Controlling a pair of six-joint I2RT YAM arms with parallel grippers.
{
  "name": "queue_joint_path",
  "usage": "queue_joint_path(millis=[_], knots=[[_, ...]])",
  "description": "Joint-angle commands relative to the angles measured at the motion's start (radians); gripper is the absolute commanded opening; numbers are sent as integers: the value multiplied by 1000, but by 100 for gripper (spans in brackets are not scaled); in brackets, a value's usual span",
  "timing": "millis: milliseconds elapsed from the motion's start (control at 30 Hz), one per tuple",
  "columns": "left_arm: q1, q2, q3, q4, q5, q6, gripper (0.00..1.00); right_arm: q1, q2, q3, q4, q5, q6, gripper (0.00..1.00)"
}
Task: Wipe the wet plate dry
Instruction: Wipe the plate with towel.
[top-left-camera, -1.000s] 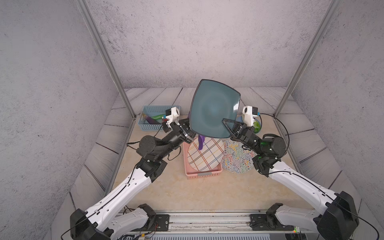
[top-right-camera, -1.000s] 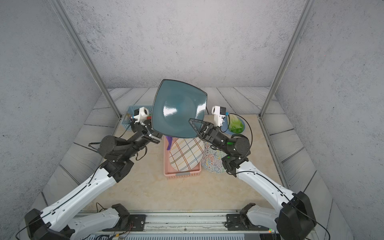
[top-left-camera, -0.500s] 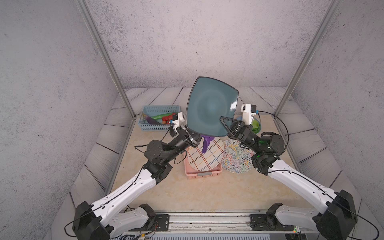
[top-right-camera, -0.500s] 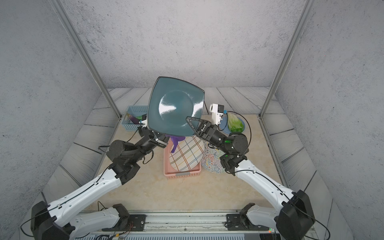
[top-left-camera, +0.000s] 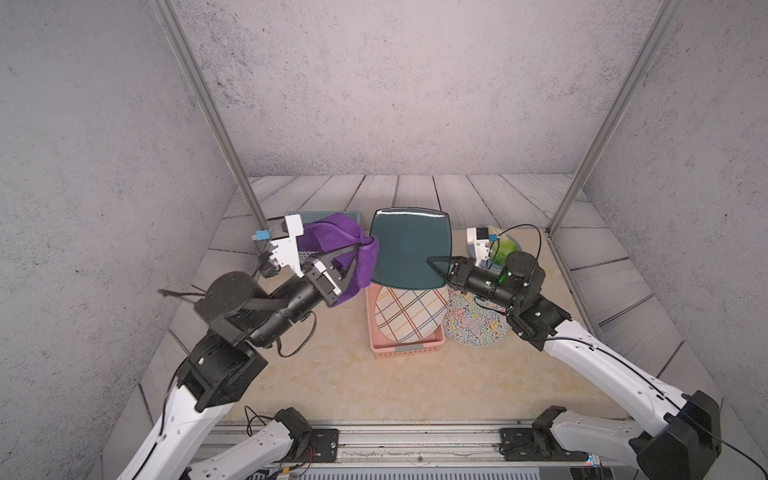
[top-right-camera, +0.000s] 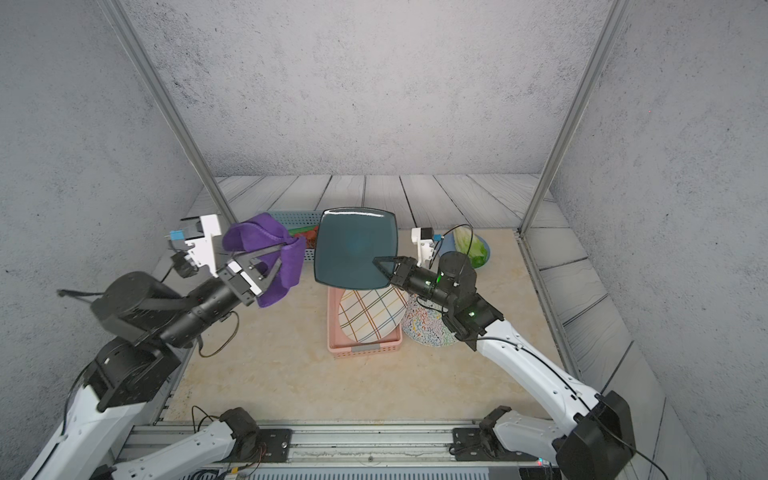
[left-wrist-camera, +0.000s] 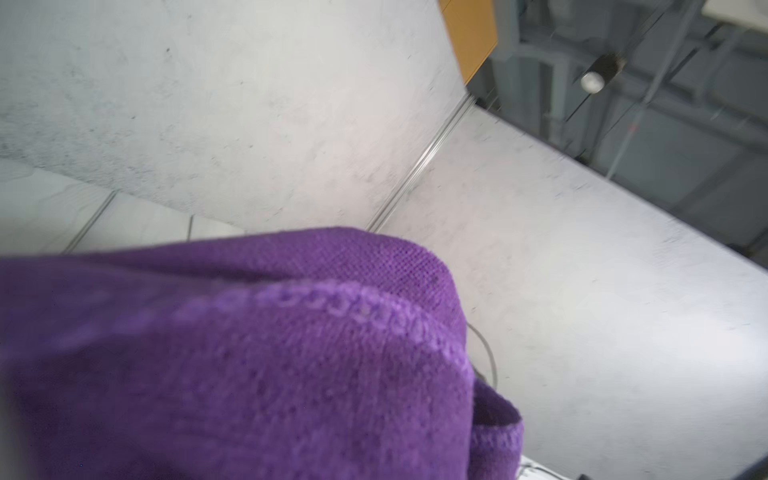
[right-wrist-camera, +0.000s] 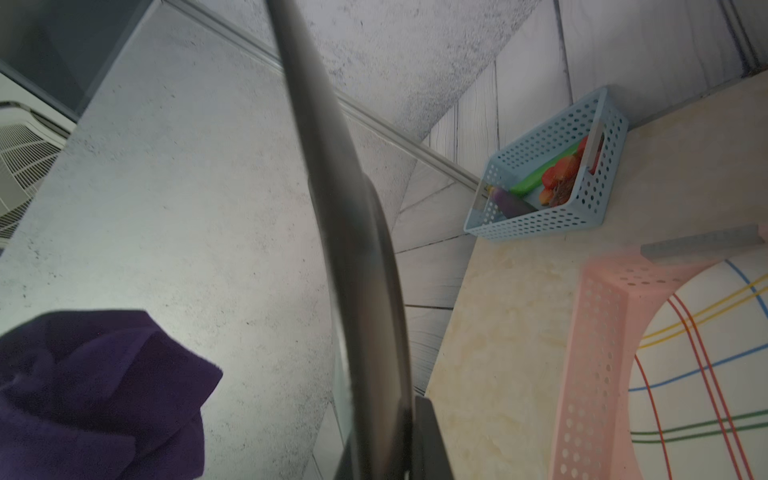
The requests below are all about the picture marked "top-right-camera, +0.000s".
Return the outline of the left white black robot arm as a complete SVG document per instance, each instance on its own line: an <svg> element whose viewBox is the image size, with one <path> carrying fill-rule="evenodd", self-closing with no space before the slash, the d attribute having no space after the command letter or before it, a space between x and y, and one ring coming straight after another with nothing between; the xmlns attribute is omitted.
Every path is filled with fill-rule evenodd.
<svg viewBox="0 0 768 480"><path fill-rule="evenodd" d="M161 450L109 465L116 440L167 386L181 366L177 351L191 346L215 323L250 305L275 282L282 262L274 245L237 254L186 296L145 272L113 282L91 306L114 334L78 376L65 402L59 430L25 473L27 479L179 479L208 464L262 463L288 459L291 432L262 429L241 407L220 414L205 428Z"/></svg>

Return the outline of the purple cloth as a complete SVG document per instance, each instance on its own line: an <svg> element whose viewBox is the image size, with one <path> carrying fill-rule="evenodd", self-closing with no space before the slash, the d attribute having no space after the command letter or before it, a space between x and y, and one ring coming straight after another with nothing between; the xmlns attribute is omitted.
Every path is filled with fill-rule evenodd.
<svg viewBox="0 0 768 480"><path fill-rule="evenodd" d="M292 236L288 229L269 213L260 213L249 220L233 224L224 234L222 243L227 252L236 254L252 254L278 247L278 250L256 256L255 268L264 276L280 261L280 268L274 280L257 298L260 308L267 308L281 301L291 288L300 283L306 240Z"/></svg>

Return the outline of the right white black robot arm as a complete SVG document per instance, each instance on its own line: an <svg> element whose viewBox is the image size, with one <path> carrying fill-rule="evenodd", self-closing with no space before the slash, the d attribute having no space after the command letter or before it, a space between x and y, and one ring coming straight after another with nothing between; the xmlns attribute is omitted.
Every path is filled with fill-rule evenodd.
<svg viewBox="0 0 768 480"><path fill-rule="evenodd" d="M628 402L614 391L598 393L525 340L480 295L467 255L448 252L435 271L406 256L373 263L388 284L437 306L458 341L502 368L548 413L538 419L506 406L493 410L479 426L485 455L535 456L568 479L615 479L638 456Z"/></svg>

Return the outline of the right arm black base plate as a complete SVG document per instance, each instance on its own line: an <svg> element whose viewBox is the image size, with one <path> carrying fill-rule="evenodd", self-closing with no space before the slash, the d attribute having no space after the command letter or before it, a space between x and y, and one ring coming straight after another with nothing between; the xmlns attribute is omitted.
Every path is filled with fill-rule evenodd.
<svg viewBox="0 0 768 480"><path fill-rule="evenodd" d="M519 451L506 450L490 429L477 425L452 430L448 452L459 462L537 462L538 458Z"/></svg>

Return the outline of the colourful squiggle round plate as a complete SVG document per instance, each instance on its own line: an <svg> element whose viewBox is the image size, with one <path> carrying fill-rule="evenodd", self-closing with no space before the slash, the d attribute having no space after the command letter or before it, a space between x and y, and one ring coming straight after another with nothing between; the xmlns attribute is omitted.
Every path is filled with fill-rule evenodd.
<svg viewBox="0 0 768 480"><path fill-rule="evenodd" d="M413 341L431 347L447 347L457 342L443 323L442 310L431 301L412 295L401 320L402 330Z"/></svg>

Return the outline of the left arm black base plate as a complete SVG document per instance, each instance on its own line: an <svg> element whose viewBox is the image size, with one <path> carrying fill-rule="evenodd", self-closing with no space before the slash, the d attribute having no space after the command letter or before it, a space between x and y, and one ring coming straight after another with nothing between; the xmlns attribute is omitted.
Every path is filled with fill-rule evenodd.
<svg viewBox="0 0 768 480"><path fill-rule="evenodd" d="M285 463L292 434L288 428L268 428L238 435L232 451L218 463Z"/></svg>

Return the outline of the dark teal square plate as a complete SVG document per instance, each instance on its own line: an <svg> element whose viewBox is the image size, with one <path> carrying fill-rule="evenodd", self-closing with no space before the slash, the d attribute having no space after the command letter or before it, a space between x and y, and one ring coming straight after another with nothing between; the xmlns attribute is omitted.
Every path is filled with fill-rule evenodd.
<svg viewBox="0 0 768 480"><path fill-rule="evenodd" d="M346 290L374 290L389 282L372 263L396 256L394 213L368 207L339 207L322 213L314 256L314 277L323 285Z"/></svg>

